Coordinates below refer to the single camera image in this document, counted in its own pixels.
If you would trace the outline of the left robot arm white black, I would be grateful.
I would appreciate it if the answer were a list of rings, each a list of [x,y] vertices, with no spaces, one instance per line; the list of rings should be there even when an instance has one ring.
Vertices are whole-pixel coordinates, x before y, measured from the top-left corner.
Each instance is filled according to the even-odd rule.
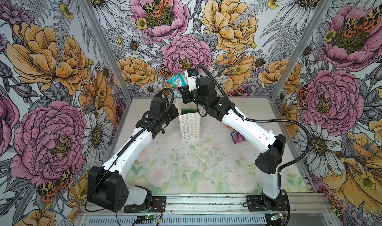
[[[88,172],[87,202],[102,210],[119,212],[126,206],[148,210],[152,204],[152,191],[143,186],[129,187],[126,176],[141,152],[165,127],[178,117],[174,98],[168,100],[157,94],[150,109],[135,125],[129,140],[102,166],[93,166]]]

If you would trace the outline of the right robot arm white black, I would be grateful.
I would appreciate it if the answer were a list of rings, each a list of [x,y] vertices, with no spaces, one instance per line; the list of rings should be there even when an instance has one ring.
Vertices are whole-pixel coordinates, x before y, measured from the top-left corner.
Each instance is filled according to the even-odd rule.
[[[260,154],[255,164],[263,175],[263,191],[254,205],[268,211],[275,210],[277,204],[283,200],[278,168],[285,149],[285,137],[250,122],[228,97],[218,96],[214,80],[193,76],[187,77],[187,82],[186,86],[179,87],[184,103],[193,102],[202,106],[209,116],[236,130],[258,149]]]

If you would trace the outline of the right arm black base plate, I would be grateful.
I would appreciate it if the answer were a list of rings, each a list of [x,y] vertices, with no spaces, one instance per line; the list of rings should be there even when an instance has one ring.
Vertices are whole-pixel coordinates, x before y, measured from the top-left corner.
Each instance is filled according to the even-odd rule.
[[[287,198],[282,193],[276,199],[271,199],[263,194],[247,195],[245,203],[250,212],[286,212],[289,210]]]

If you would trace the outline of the white paper bag with dots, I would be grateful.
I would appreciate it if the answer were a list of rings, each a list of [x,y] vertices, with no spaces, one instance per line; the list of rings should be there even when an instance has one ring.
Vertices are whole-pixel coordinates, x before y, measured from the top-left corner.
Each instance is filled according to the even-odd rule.
[[[201,115],[191,113],[179,116],[182,141],[196,141],[201,137]]]

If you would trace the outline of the teal snack packet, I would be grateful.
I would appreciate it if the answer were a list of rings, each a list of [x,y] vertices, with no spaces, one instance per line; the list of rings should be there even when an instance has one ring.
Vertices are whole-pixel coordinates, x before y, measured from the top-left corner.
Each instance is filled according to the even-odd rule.
[[[188,85],[188,81],[185,78],[184,74],[174,75],[167,80],[167,83],[170,84],[170,88],[173,90],[176,98],[182,98],[182,94],[179,90],[180,87],[185,87]]]

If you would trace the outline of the purple snack packet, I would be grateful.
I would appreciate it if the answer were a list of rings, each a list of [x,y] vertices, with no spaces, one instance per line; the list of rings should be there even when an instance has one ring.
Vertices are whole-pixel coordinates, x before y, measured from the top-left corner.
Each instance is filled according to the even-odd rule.
[[[246,138],[237,131],[231,133],[231,138],[234,144],[238,144],[246,140]]]

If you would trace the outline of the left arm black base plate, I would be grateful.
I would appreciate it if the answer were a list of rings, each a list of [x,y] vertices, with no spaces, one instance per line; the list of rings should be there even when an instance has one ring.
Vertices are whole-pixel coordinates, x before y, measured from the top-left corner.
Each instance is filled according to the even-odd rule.
[[[143,205],[126,205],[124,213],[164,213],[166,209],[166,196],[152,196],[150,201]]]

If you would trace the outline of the green round-logo snack packet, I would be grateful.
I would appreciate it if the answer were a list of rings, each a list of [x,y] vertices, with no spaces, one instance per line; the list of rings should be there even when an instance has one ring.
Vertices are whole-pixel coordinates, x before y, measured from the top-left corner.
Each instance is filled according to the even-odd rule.
[[[191,113],[197,113],[198,111],[196,109],[182,109],[182,115],[191,114]]]

